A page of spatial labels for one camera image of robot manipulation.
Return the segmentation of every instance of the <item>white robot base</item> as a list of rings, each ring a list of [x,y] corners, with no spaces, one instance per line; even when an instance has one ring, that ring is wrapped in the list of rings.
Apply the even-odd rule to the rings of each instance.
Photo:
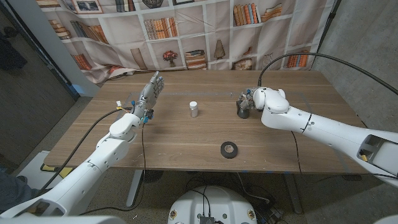
[[[252,205],[240,194],[225,187],[213,185],[198,187],[194,190],[197,192],[190,190],[174,202],[170,209],[168,224],[207,223],[205,217],[214,218],[214,222],[220,221],[224,224],[257,223]],[[203,191],[209,203],[201,194]]]

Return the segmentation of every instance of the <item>gray wall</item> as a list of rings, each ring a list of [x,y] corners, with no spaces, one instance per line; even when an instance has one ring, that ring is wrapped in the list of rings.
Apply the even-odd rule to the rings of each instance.
[[[398,88],[398,1],[342,0],[319,53],[346,60]],[[326,58],[317,58],[312,70],[324,74],[369,128],[398,132],[393,92]]]
[[[7,7],[5,0],[0,1]],[[9,0],[9,2],[54,62],[72,82],[80,96],[94,96],[100,88],[90,82],[79,70],[36,1]]]

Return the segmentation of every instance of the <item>flower vase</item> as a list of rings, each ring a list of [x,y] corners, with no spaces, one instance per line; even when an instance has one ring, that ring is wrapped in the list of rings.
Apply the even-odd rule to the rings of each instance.
[[[175,67],[173,60],[170,60],[170,67]]]

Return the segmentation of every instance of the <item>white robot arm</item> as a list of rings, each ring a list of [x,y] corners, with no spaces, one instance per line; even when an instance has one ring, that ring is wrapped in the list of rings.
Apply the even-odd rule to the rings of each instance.
[[[109,133],[99,140],[89,158],[52,190],[10,208],[0,218],[13,218],[27,212],[37,216],[67,216],[84,212],[105,171],[126,156],[129,143],[136,137],[134,129],[140,127],[146,113],[156,104],[163,86],[163,78],[156,72],[141,92],[132,113],[126,113],[111,125]]]
[[[265,126],[295,131],[326,144],[370,173],[398,176],[398,133],[358,128],[299,110],[289,105],[281,89],[260,87],[249,91],[254,91],[250,100],[256,109],[263,110],[261,122]],[[377,177],[398,187],[398,179]]]

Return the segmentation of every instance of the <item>printed curtain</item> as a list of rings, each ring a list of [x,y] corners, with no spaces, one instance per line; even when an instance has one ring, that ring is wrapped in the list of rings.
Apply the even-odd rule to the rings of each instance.
[[[93,83],[135,70],[262,70],[316,52],[333,0],[36,0]],[[286,57],[270,70],[309,70]]]

